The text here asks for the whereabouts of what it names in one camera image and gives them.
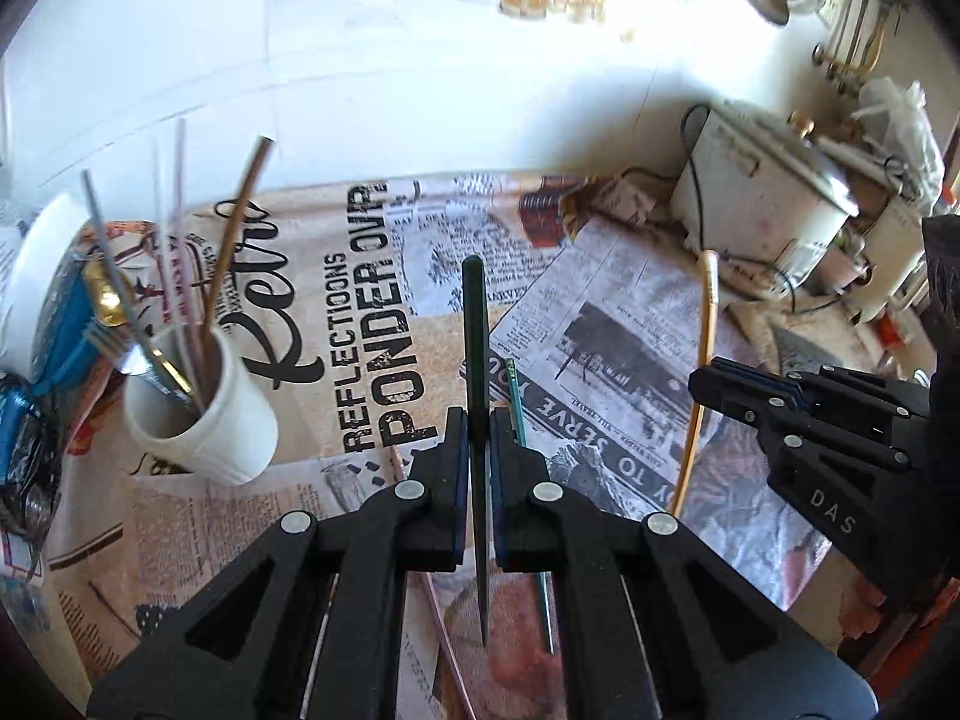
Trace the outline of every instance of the pot lid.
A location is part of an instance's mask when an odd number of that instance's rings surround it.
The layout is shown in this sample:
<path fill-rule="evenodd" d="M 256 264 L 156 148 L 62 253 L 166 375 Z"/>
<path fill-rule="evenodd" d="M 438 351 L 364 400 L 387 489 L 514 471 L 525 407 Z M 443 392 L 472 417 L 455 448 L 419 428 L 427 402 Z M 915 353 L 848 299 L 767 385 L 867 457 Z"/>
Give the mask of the pot lid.
<path fill-rule="evenodd" d="M 741 101 L 714 100 L 710 109 L 845 214 L 859 215 L 860 209 L 837 163 L 800 137 L 790 124 L 763 108 Z"/>

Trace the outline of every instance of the black power cord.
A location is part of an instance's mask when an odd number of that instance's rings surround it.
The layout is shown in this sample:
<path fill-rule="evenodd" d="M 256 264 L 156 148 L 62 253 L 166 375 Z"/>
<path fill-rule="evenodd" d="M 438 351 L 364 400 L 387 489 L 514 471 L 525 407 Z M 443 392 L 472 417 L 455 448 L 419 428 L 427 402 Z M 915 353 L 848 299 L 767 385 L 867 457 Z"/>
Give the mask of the black power cord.
<path fill-rule="evenodd" d="M 707 111 L 707 114 L 710 113 L 710 106 L 707 103 L 695 103 L 686 110 L 686 113 L 683 114 L 683 119 L 680 119 L 680 141 L 683 142 L 683 150 L 686 151 L 686 160 L 690 165 L 690 177 L 693 179 L 693 194 L 697 201 L 697 237 L 698 245 L 701 251 L 706 248 L 704 244 L 704 193 L 700 185 L 700 176 L 697 172 L 697 164 L 693 159 L 693 146 L 690 145 L 689 138 L 686 136 L 686 126 L 690 121 L 690 117 L 698 109 L 703 109 Z M 717 252 L 721 260 L 728 260 L 733 262 L 741 262 L 749 265 L 759 265 L 762 268 L 768 269 L 773 274 L 779 276 L 787 290 L 790 293 L 790 313 L 791 314 L 811 314 L 820 309 L 829 308 L 829 306 L 835 305 L 840 302 L 841 298 L 835 298 L 830 300 L 828 303 L 824 303 L 822 306 L 816 306 L 815 308 L 804 309 L 803 311 L 797 311 L 797 293 L 794 289 L 793 284 L 790 281 L 790 277 L 785 274 L 780 268 L 776 266 L 775 263 L 770 262 L 769 260 L 760 260 L 755 257 L 746 257 L 740 254 L 731 254 L 728 251 Z"/>

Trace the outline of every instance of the newspaper print tablecloth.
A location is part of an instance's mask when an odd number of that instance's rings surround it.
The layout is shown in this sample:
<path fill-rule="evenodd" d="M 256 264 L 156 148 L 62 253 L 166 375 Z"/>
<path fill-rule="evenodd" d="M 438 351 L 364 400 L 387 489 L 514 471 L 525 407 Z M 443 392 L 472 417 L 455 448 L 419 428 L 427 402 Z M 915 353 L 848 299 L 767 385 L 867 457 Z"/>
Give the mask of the newspaper print tablecloth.
<path fill-rule="evenodd" d="M 446 408 L 464 404 L 460 263 L 474 251 L 488 270 L 493 396 L 506 398 L 503 361 L 515 357 L 528 439 L 551 475 L 627 517 L 664 507 L 683 451 L 699 284 L 686 255 L 592 217 L 608 186 L 514 173 L 258 196 L 216 313 L 280 420 L 274 463 L 231 490 L 176 473 L 133 443 L 110 380 L 65 459 L 46 554 L 90 679 L 262 525 L 290 508 L 354 509 L 394 481 L 389 447 L 409 461 L 443 437 Z M 230 210 L 223 202 L 186 221 L 198 306 Z M 142 319 L 162 324 L 155 229 L 120 224 L 112 234 Z M 754 360 L 725 319 L 717 351 Z M 706 436 L 685 520 L 787 605 L 817 539 L 767 490 L 748 429 L 714 415 Z M 180 527 L 185 518 L 199 528 Z M 564 717 L 559 659 L 523 644 L 536 605 L 522 603 L 532 592 L 522 579 L 496 580 L 491 619 L 506 622 L 488 654 L 474 646 L 474 570 L 437 584 L 455 649 L 473 664 L 464 668 L 474 669 L 478 717 Z M 458 717 L 426 601 L 413 585 L 408 595 L 398 715 Z"/>

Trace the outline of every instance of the ceramic cup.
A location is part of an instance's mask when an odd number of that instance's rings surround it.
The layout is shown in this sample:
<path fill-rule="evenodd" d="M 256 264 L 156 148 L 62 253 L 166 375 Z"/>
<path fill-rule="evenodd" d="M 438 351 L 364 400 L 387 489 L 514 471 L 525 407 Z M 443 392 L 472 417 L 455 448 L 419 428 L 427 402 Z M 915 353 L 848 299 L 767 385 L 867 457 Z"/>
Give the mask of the ceramic cup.
<path fill-rule="evenodd" d="M 175 327 L 154 336 L 157 348 L 183 371 Z M 216 383 L 208 409 L 189 415 L 142 376 L 131 376 L 124 390 L 124 417 L 133 440 L 152 455 L 202 474 L 222 485 L 256 478 L 277 449 L 277 417 L 220 327 L 213 327 L 216 360 L 208 366 Z"/>

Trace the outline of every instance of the white plastic bag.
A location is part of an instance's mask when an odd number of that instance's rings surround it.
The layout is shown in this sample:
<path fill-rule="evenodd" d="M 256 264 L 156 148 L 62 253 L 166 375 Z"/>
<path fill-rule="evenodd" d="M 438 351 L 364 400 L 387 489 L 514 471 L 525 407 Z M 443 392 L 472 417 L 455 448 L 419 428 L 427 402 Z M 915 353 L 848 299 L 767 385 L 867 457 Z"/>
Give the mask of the white plastic bag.
<path fill-rule="evenodd" d="M 867 81 L 860 90 L 861 119 L 865 134 L 881 151 L 904 163 L 928 213 L 944 183 L 944 158 L 923 109 L 926 95 L 919 81 L 902 89 L 891 79 Z"/>

